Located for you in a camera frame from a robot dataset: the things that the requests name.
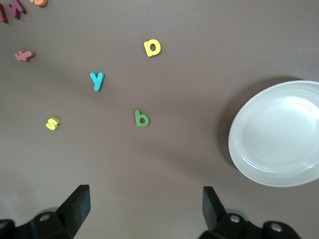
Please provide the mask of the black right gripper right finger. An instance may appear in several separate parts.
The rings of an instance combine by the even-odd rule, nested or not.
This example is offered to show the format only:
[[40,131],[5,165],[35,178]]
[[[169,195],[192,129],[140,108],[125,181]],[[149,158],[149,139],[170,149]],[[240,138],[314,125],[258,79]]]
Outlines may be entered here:
[[202,212],[208,230],[203,239],[299,239],[289,225],[267,221],[257,227],[236,213],[227,213],[213,187],[203,187]]

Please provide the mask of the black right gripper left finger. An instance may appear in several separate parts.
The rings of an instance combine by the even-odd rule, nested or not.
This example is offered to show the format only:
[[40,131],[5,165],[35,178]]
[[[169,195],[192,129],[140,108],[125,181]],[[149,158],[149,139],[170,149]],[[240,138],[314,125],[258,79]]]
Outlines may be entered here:
[[54,212],[42,212],[17,227],[10,219],[1,219],[2,239],[72,239],[90,212],[90,187],[80,185]]

